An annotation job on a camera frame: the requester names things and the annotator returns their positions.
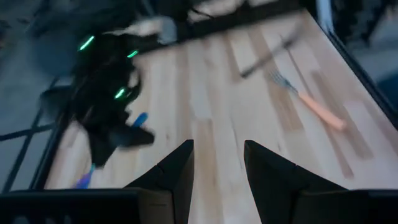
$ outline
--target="blue object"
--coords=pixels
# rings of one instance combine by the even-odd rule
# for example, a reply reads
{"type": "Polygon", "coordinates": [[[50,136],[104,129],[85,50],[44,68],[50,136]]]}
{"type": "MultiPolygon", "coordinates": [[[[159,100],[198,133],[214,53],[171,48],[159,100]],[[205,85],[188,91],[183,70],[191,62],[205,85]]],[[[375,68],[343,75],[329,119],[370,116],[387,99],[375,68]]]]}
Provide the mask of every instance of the blue object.
{"type": "Polygon", "coordinates": [[[138,116],[136,121],[132,124],[133,127],[139,127],[145,123],[148,119],[148,114],[147,113],[142,113],[138,116]]]}
{"type": "Polygon", "coordinates": [[[87,189],[88,186],[90,185],[91,181],[91,176],[93,175],[93,172],[95,170],[95,165],[91,165],[91,169],[89,173],[83,175],[83,177],[76,183],[75,189],[87,189]]]}

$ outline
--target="wooden table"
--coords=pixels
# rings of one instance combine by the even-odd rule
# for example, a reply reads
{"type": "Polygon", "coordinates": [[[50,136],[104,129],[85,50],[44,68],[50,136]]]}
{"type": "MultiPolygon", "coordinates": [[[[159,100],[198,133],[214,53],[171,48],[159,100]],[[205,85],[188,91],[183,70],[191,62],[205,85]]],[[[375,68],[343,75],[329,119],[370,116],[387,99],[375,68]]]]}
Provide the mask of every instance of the wooden table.
{"type": "MultiPolygon", "coordinates": [[[[140,55],[142,94],[128,110],[148,112],[153,146],[116,150],[92,188],[124,187],[186,139],[195,140],[190,223],[260,223],[246,178],[244,140],[252,139],[348,189],[398,188],[398,135],[355,74],[307,13],[295,13],[140,55]],[[247,80],[239,71],[287,37],[306,34],[247,80]],[[268,78],[278,69],[300,91],[347,120],[336,132],[268,78]]],[[[47,189],[70,188],[90,169],[88,140],[72,123],[59,145],[47,189]]]]}

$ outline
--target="gray floor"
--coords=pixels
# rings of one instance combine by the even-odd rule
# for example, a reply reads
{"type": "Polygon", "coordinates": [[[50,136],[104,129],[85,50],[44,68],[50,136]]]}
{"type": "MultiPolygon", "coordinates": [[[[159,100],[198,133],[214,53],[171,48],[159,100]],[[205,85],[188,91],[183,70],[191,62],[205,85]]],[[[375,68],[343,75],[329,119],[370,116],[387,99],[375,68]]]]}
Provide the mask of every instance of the gray floor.
{"type": "MultiPolygon", "coordinates": [[[[0,51],[0,137],[32,127],[39,110],[39,94],[53,81],[53,77],[43,74],[32,62],[32,49],[23,35],[25,27],[16,21],[17,18],[30,18],[38,3],[39,0],[0,0],[0,19],[12,26],[7,46],[0,51]]],[[[38,125],[49,123],[52,121],[42,118],[38,125]]],[[[11,190],[29,187],[51,132],[32,136],[25,155],[20,157],[22,164],[11,182],[11,190]]],[[[23,136],[0,141],[0,192],[26,139],[23,136]]]]}
{"type": "Polygon", "coordinates": [[[376,83],[398,73],[398,12],[384,16],[371,37],[370,48],[352,52],[376,83]]]}

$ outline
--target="black metal frame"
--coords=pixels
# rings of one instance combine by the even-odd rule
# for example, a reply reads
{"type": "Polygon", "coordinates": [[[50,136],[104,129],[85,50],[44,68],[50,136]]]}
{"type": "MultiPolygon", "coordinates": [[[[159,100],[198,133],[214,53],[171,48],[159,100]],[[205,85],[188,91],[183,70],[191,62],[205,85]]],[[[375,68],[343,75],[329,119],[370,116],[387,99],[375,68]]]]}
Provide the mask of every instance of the black metal frame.
{"type": "MultiPolygon", "coordinates": [[[[49,88],[53,87],[57,81],[58,81],[58,78],[54,78],[53,81],[51,82],[49,88]]],[[[30,129],[16,131],[14,133],[4,134],[4,135],[0,136],[0,142],[15,139],[15,138],[20,138],[20,137],[25,137],[24,143],[22,145],[22,149],[21,149],[20,153],[18,154],[16,162],[13,165],[13,167],[8,175],[8,178],[7,178],[6,183],[4,184],[2,193],[10,191],[12,184],[14,183],[14,181],[17,177],[18,170],[21,167],[22,162],[24,161],[26,152],[28,150],[29,144],[30,144],[33,136],[35,134],[38,134],[38,133],[41,133],[44,131],[49,131],[54,128],[54,124],[46,124],[43,126],[39,126],[42,115],[43,115],[43,111],[41,108],[39,108],[39,110],[33,120],[33,123],[30,126],[30,129]]]]}
{"type": "MultiPolygon", "coordinates": [[[[179,43],[185,42],[190,39],[197,39],[206,35],[221,32],[224,30],[232,29],[237,26],[243,26],[252,24],[257,21],[264,19],[270,19],[279,15],[283,15],[289,12],[298,11],[301,9],[308,9],[310,14],[317,18],[316,14],[316,2],[315,0],[279,0],[276,2],[264,4],[261,6],[253,7],[249,11],[244,11],[240,14],[228,14],[220,16],[211,21],[201,21],[193,25],[194,35],[190,34],[186,26],[178,27],[178,38],[179,43]]],[[[369,75],[359,66],[357,61],[349,54],[345,49],[344,45],[338,40],[334,34],[325,33],[330,39],[331,43],[336,47],[341,56],[344,58],[348,66],[354,71],[358,79],[371,94],[377,104],[385,112],[387,117],[390,119],[394,127],[398,128],[397,113],[389,106],[386,99],[381,95],[380,91],[376,88],[375,84],[371,81],[369,75]]],[[[144,46],[140,49],[140,53],[149,52],[151,50],[157,50],[163,47],[167,47],[160,44],[152,44],[144,46]]],[[[53,159],[57,153],[58,144],[62,138],[64,130],[68,126],[68,118],[60,115],[57,126],[52,133],[52,136],[47,144],[45,153],[42,157],[40,167],[35,173],[34,181],[31,184],[32,189],[43,189],[49,175],[53,159]]]]}

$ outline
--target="fork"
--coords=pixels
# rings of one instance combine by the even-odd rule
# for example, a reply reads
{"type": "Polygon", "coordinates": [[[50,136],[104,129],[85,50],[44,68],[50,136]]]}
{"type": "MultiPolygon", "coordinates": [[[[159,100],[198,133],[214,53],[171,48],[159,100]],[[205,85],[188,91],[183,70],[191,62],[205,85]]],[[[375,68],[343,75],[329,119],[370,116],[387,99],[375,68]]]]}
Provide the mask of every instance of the fork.
{"type": "Polygon", "coordinates": [[[276,84],[290,90],[292,93],[298,96],[298,98],[300,98],[304,104],[306,104],[316,115],[318,115],[320,119],[329,124],[331,127],[339,131],[345,129],[347,125],[343,119],[338,118],[332,112],[328,111],[321,104],[317,103],[311,96],[308,96],[301,91],[297,91],[297,89],[288,81],[288,79],[283,77],[277,70],[271,71],[270,76],[276,84]]]}

